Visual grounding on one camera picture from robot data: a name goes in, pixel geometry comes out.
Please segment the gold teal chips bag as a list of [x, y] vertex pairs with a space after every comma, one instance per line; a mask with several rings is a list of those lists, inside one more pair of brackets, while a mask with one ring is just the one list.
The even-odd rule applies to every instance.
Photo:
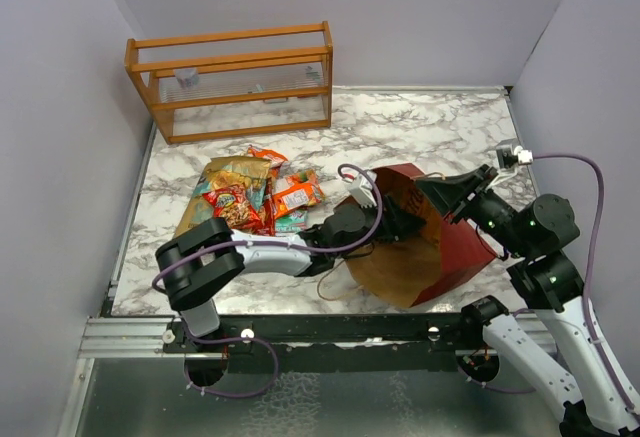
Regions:
[[203, 193], [233, 184], [245, 187], [251, 205], [259, 213], [269, 170], [269, 161], [257, 157], [231, 156], [211, 159], [200, 175], [174, 236], [184, 234], [214, 217], [212, 207], [202, 197]]

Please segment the red white chips bag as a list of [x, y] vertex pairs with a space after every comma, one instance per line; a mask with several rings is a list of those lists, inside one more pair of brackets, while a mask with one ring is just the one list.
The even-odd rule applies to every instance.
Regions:
[[274, 205], [272, 199], [272, 179], [268, 178], [263, 196], [262, 206], [259, 210], [262, 219], [262, 225], [257, 231], [258, 235], [274, 236], [275, 235], [275, 218]]

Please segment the orange white snack packet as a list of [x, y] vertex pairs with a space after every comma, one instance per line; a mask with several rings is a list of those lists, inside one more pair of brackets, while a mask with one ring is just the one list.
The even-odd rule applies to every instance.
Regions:
[[270, 176], [273, 178], [277, 178], [279, 176], [282, 166], [288, 162], [287, 157], [274, 150], [259, 148], [252, 145], [248, 147], [247, 154], [252, 157], [268, 160], [270, 164]]

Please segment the red brown paper bag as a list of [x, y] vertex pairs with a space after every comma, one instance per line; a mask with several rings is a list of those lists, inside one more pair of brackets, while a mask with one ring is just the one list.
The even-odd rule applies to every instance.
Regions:
[[[403, 187], [423, 175], [413, 164], [378, 167], [374, 172], [381, 193], [390, 194], [399, 206]], [[328, 276], [324, 275], [316, 292], [325, 301], [339, 301], [363, 291], [392, 306], [409, 309], [467, 283], [496, 258], [495, 251], [469, 224], [451, 224], [442, 218], [440, 246], [429, 244], [419, 232], [399, 242], [374, 241], [341, 263], [356, 282], [354, 288], [326, 293], [324, 281]]]

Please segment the red pretzel snack bag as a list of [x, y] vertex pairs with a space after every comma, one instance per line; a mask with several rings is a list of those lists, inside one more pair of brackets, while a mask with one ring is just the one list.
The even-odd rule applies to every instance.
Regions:
[[203, 193], [202, 197], [212, 207], [215, 218], [224, 219], [232, 229], [254, 231], [263, 225], [259, 213], [251, 205], [243, 185]]

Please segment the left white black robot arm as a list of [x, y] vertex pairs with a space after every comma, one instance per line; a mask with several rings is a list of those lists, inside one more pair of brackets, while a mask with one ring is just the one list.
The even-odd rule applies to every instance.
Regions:
[[162, 245], [155, 253], [159, 274], [152, 288], [164, 294], [186, 325], [186, 339], [206, 352], [220, 342], [221, 319], [214, 296], [243, 274], [279, 273], [313, 277], [332, 270], [338, 259], [376, 243], [411, 237], [426, 220], [401, 209], [385, 195], [382, 205], [346, 203], [324, 222], [285, 237], [231, 229], [212, 217]]

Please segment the orange silver snack packet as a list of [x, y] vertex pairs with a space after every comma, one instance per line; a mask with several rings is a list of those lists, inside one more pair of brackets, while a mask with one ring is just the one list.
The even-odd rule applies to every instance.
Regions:
[[279, 177], [272, 194], [274, 217], [279, 219], [298, 209], [316, 206], [324, 200], [325, 194], [314, 170]]

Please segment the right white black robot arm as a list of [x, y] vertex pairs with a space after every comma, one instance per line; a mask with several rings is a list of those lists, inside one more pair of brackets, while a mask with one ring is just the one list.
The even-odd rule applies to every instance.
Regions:
[[462, 308], [461, 340], [488, 344], [545, 401], [564, 436], [636, 436], [639, 394], [597, 332], [586, 283], [564, 248], [580, 231], [569, 202], [544, 194], [517, 211], [493, 190], [498, 171], [483, 165], [454, 177], [416, 179], [446, 220], [471, 220], [516, 263], [507, 273], [517, 294], [546, 327], [563, 358], [557, 362], [529, 337], [497, 298]]

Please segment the teal Fox's candy bag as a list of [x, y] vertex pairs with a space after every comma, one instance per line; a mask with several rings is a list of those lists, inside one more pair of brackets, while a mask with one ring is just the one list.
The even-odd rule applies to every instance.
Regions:
[[292, 234], [303, 231], [308, 227], [307, 220], [307, 209], [296, 209], [289, 214], [277, 217], [274, 221], [275, 234]]

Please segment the yellow Werther's candy bag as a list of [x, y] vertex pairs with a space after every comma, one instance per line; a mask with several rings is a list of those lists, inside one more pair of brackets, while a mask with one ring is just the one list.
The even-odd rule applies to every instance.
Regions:
[[442, 218], [424, 194], [413, 184], [403, 187], [400, 206], [423, 221], [419, 235], [429, 244], [440, 246]]

